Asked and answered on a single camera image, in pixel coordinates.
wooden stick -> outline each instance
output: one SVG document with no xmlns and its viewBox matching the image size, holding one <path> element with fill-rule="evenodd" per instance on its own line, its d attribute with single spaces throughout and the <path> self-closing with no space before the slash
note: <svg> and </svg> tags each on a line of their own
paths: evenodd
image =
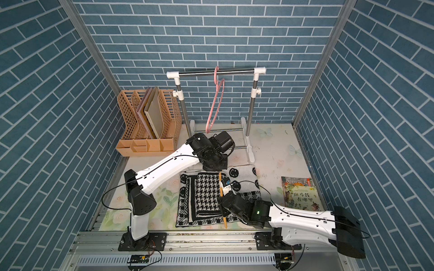
<svg viewBox="0 0 434 271">
<path fill-rule="evenodd" d="M 223 197 L 223 189 L 220 186 L 220 183 L 221 183 L 221 172 L 218 173 L 218 181 L 219 181 L 218 186 L 220 187 L 220 196 Z M 223 217 L 223 223 L 224 223 L 224 228 L 227 229 L 226 217 Z"/>
</svg>

white plastic connector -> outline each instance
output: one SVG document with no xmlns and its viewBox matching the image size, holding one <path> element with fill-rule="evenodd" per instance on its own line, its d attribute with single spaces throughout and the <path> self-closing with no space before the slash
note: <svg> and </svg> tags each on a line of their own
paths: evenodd
<svg viewBox="0 0 434 271">
<path fill-rule="evenodd" d="M 182 100 L 184 100 L 184 93 L 182 92 L 182 90 L 181 91 L 174 90 L 173 91 L 173 97 L 177 97 L 178 100 L 182 101 Z"/>
<path fill-rule="evenodd" d="M 166 76 L 169 79 L 179 78 L 179 72 L 167 72 Z"/>
<path fill-rule="evenodd" d="M 252 88 L 252 93 L 250 94 L 250 97 L 256 98 L 256 95 L 261 95 L 261 88 Z"/>
<path fill-rule="evenodd" d="M 258 67 L 258 68 L 255 68 L 255 72 L 254 73 L 265 74 L 266 72 L 267 72 L 267 68 L 265 68 L 265 67 Z"/>
</svg>

butterfly sticker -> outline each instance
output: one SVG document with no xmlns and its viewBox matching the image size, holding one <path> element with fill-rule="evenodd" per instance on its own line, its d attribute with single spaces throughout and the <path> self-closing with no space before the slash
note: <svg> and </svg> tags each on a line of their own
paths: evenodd
<svg viewBox="0 0 434 271">
<path fill-rule="evenodd" d="M 301 149 L 296 150 L 293 145 L 289 146 L 289 154 L 297 155 L 298 157 L 303 158 L 303 153 L 301 152 Z"/>
<path fill-rule="evenodd" d="M 271 128 L 268 128 L 266 131 L 258 129 L 258 133 L 261 135 L 261 137 L 273 136 L 273 134 L 271 133 Z"/>
</svg>

metal pole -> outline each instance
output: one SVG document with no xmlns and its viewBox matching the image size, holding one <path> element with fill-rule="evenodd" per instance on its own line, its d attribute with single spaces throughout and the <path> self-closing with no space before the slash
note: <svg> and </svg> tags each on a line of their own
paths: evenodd
<svg viewBox="0 0 434 271">
<path fill-rule="evenodd" d="M 211 130 L 210 131 L 210 133 L 211 132 L 229 132 L 229 131 L 242 131 L 243 129 L 242 128 L 238 128 L 238 129 L 224 129 L 224 130 Z M 205 133 L 205 131 L 194 131 L 194 133 L 195 134 L 197 134 L 197 133 Z"/>
<path fill-rule="evenodd" d="M 176 85 L 176 90 L 182 93 L 181 85 Z M 179 98 L 179 103 L 181 104 L 182 114 L 184 115 L 185 126 L 187 127 L 188 138 L 192 137 L 193 134 L 190 129 L 190 122 L 188 121 L 187 108 L 185 107 L 184 95 Z"/>
<path fill-rule="evenodd" d="M 255 69 L 225 69 L 218 70 L 218 75 L 234 75 L 234 74 L 249 74 L 254 73 Z M 179 77 L 189 77 L 189 76 L 210 76 L 214 75 L 214 70 L 205 71 L 192 71 L 192 72 L 179 72 Z"/>
<path fill-rule="evenodd" d="M 258 81 L 253 81 L 253 88 L 256 89 L 258 87 Z M 247 129 L 246 129 L 246 137 L 250 134 L 250 125 L 252 125 L 252 117 L 253 117 L 253 109 L 255 108 L 255 99 L 250 96 L 250 107 L 249 107 L 249 117 L 247 118 Z"/>
</svg>

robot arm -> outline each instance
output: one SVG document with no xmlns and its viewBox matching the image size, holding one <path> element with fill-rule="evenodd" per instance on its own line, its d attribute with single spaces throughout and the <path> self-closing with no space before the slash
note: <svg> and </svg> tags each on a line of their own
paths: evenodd
<svg viewBox="0 0 434 271">
<path fill-rule="evenodd" d="M 186 144 L 155 165 L 134 172 L 125 172 L 125 183 L 130 202 L 131 223 L 129 232 L 136 241 L 148 234 L 149 212 L 157 203 L 152 193 L 162 183 L 182 170 L 197 164 L 199 161 L 207 171 L 221 171 L 227 168 L 228 149 L 235 143 L 227 132 L 221 132 L 207 138 L 199 133 L 190 137 Z"/>
<path fill-rule="evenodd" d="M 283 207 L 268 201 L 249 202 L 229 191 L 219 199 L 222 215 L 233 213 L 243 223 L 257 229 L 272 228 L 270 243 L 276 249 L 287 245 L 320 244 L 334 246 L 353 258 L 365 258 L 358 220 L 345 208 L 334 211 L 305 211 Z"/>
</svg>

